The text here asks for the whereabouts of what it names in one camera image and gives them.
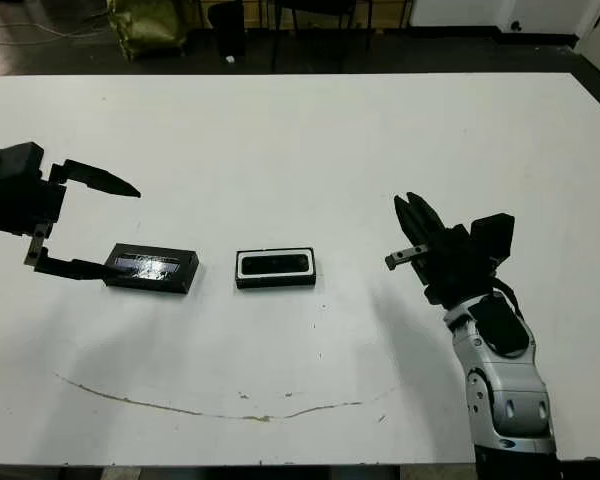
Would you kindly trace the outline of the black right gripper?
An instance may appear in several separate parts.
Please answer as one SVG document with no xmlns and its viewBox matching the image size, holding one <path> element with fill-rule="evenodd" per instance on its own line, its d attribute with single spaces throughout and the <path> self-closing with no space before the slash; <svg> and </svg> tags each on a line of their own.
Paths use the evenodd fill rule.
<svg viewBox="0 0 600 480">
<path fill-rule="evenodd" d="M 394 197 L 401 230 L 413 245 L 385 257 L 390 271 L 410 263 L 431 305 L 457 306 L 492 290 L 493 264 L 463 225 L 445 228 L 436 211 L 418 195 Z"/>
</svg>

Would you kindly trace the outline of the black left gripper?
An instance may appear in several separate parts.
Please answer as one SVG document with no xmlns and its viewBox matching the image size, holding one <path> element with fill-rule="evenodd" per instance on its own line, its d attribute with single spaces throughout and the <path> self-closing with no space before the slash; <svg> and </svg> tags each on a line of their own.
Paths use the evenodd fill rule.
<svg viewBox="0 0 600 480">
<path fill-rule="evenodd" d="M 39 171 L 0 175 L 0 231 L 31 238 L 25 263 L 38 273 L 73 280 L 104 280 L 112 276 L 106 265 L 49 256 L 43 246 L 58 221 L 65 196 L 65 172 L 68 180 L 112 195 L 140 198 L 141 193 L 127 181 L 101 168 L 66 160 L 54 164 L 50 177 Z"/>
</svg>

